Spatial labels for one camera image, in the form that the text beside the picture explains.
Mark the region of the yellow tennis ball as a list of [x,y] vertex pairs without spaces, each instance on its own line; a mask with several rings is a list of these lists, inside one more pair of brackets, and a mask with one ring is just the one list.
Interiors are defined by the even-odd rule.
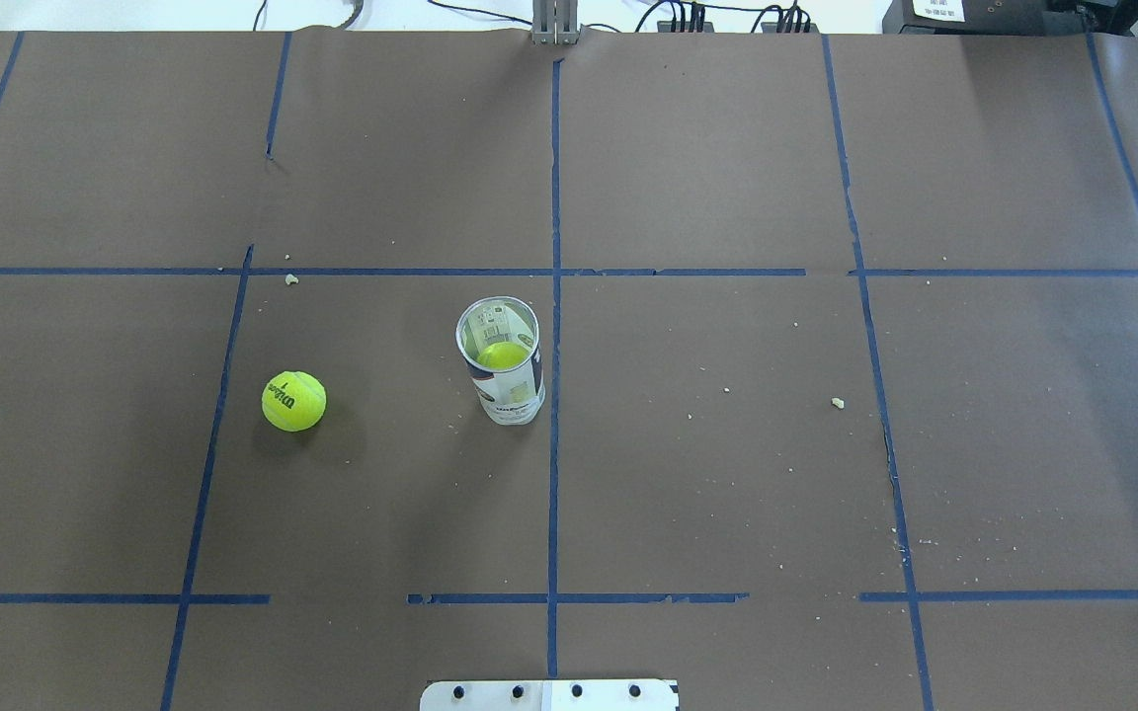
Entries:
[[321,422],[325,408],[325,386],[302,370],[284,370],[271,378],[261,395],[263,416],[282,432],[307,431]]

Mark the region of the tennis ball inside can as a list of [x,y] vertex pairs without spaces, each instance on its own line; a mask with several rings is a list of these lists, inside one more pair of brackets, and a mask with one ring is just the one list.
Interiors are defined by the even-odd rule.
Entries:
[[520,367],[528,356],[529,349],[523,344],[505,341],[484,347],[477,355],[477,363],[479,367],[498,372],[498,370]]

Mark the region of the clear tennis ball can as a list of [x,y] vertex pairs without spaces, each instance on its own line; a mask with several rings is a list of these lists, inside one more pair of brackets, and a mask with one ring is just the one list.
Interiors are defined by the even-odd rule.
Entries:
[[512,296],[484,297],[462,311],[454,337],[492,422],[531,423],[545,400],[541,323],[531,306]]

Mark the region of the aluminium frame post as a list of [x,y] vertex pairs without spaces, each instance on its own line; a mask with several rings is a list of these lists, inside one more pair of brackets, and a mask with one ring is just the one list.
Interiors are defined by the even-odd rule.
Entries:
[[531,43],[570,46],[582,39],[578,0],[533,0]]

